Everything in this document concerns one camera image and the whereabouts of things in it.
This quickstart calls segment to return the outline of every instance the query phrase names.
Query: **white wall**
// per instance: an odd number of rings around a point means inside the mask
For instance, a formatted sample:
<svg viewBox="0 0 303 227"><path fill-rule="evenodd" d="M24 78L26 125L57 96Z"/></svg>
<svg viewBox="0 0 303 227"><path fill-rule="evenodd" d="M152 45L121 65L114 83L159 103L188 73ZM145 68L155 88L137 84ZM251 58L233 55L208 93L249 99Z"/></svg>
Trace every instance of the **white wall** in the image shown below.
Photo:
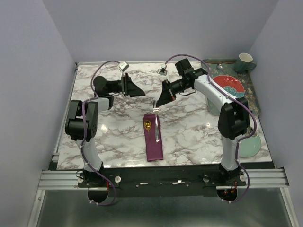
<svg viewBox="0 0 303 227"><path fill-rule="evenodd" d="M24 227L75 64L41 0L0 6L0 226Z"/></svg>
<svg viewBox="0 0 303 227"><path fill-rule="evenodd" d="M43 0L75 61L247 52L277 0Z"/></svg>
<svg viewBox="0 0 303 227"><path fill-rule="evenodd" d="M273 160L284 166L303 226L303 1L280 0L250 53L260 120Z"/></svg>

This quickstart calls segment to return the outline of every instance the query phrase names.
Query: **silver fork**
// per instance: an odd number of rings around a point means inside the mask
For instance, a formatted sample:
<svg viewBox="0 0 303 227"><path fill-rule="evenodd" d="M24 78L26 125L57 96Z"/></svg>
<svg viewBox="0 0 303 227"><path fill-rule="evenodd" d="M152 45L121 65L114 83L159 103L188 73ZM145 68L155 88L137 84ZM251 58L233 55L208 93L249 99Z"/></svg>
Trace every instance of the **silver fork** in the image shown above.
<svg viewBox="0 0 303 227"><path fill-rule="evenodd" d="M159 108L157 107L157 101L156 100L152 101L152 111L156 115L156 121L155 121L156 142L159 142L160 138L159 138L159 127L158 127L158 115L157 115L157 113L159 112Z"/></svg>

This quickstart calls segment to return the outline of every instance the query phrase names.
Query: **mug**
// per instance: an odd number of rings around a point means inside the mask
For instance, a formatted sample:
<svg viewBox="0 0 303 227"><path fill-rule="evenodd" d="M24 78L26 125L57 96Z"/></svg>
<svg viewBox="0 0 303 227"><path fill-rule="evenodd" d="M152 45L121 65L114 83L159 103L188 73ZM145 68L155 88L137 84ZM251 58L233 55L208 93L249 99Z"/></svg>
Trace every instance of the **mug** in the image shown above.
<svg viewBox="0 0 303 227"><path fill-rule="evenodd" d="M237 73L243 73L246 70L253 70L256 66L257 64L252 62L252 56L250 54L240 53L233 69Z"/></svg>

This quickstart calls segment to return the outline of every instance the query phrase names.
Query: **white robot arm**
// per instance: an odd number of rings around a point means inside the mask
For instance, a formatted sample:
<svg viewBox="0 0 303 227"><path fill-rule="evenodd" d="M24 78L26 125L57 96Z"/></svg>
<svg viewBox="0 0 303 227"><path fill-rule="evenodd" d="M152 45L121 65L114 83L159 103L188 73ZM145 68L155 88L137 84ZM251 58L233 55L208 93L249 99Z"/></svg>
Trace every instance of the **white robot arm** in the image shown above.
<svg viewBox="0 0 303 227"><path fill-rule="evenodd" d="M184 90L188 88L203 93L221 110L218 122L219 131L223 135L223 157L221 166L226 172L238 169L239 165L236 162L238 158L235 158L236 144L237 140L246 133L246 129L249 127L249 114L237 103L224 97L214 88L210 84L207 78L207 72L204 69L193 69L188 59L177 62L176 68L182 78L172 83L168 80L162 82L162 93L157 102L157 106L176 100L176 94L184 92ZM165 68L162 68L158 72L162 75L166 75L167 73ZM245 106L248 106L245 98L237 100Z"/></svg>
<svg viewBox="0 0 303 227"><path fill-rule="evenodd" d="M96 170L102 167L102 160L98 156L94 137L97 133L98 113L109 110L113 106L114 97L109 93L121 92L124 96L130 97L145 95L145 93L132 82L128 73L122 74L121 80L115 81L107 81L104 77L97 76L93 83L98 97L92 98L92 101L84 104L86 129L84 129L83 126L83 108L82 101L80 100L71 100L65 123L65 132L70 135L71 139L76 142L82 151L84 170L88 172L94 172L90 166Z"/></svg>

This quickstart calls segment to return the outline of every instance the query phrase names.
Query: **marble table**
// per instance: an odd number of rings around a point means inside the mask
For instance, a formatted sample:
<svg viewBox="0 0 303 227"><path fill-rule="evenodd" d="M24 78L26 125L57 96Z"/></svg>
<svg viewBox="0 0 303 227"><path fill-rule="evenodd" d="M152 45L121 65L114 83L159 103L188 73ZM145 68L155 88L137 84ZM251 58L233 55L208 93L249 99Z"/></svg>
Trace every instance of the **marble table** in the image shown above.
<svg viewBox="0 0 303 227"><path fill-rule="evenodd" d="M192 65L200 68L198 62L192 62ZM198 92L190 96L177 95L175 102L160 107L164 160L147 162L143 115L152 112L152 100L160 96L161 82L165 79L157 74L160 66L161 63L130 64L127 72L132 81L145 91L146 96L115 96L113 108L98 115L95 140L105 168L220 163L223 139L217 128L218 117L209 113L206 97ZM97 67L98 65L79 66L72 99L93 97L90 79ZM174 63L168 64L168 71L170 81L180 78ZM117 80L121 76L114 64L105 66L97 75L108 80ZM260 152L250 158L240 158L241 162L272 161L259 121L257 132L262 142ZM62 133L58 152L57 169L83 168L80 151L65 132Z"/></svg>

